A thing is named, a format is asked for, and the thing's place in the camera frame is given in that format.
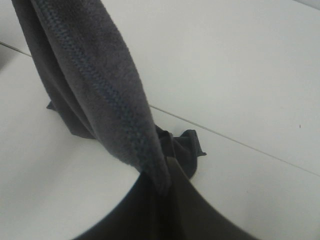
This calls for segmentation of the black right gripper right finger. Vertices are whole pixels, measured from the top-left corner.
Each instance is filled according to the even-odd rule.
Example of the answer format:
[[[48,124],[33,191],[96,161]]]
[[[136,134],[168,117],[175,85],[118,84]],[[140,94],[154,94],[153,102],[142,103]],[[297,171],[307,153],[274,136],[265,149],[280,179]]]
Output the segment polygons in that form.
[[[195,189],[178,161],[166,158],[171,177],[168,192],[176,229],[184,240],[255,240],[213,208]]]

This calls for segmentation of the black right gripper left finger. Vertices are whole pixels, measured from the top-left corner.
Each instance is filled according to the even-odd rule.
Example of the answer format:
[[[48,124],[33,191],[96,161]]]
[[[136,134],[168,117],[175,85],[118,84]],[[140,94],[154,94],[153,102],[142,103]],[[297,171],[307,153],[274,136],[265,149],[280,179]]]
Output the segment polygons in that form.
[[[170,199],[141,173],[124,199],[78,240],[179,240]]]

